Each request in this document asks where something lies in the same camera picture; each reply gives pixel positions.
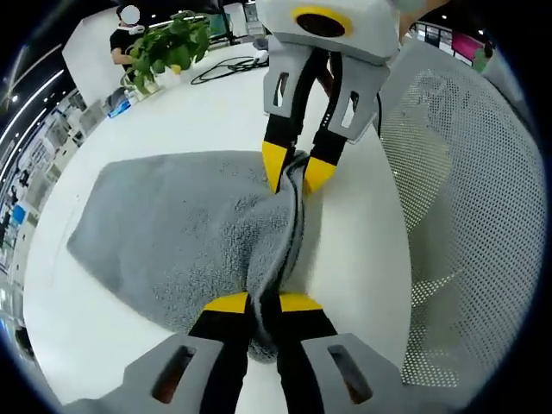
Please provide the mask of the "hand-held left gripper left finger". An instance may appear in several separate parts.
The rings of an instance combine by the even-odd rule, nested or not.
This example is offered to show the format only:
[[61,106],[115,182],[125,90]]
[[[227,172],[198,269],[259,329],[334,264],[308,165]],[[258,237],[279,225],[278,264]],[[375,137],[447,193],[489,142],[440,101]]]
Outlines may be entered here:
[[120,386],[82,398],[66,413],[233,413],[248,368],[250,297],[208,303],[187,335],[175,334],[131,362]]

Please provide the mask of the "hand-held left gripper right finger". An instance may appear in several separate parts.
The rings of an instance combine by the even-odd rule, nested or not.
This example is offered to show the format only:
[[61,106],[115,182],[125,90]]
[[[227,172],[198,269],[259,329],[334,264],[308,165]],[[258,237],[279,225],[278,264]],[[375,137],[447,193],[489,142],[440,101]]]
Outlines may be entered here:
[[279,295],[275,343],[290,413],[407,412],[397,367],[356,336],[339,334],[314,299]]

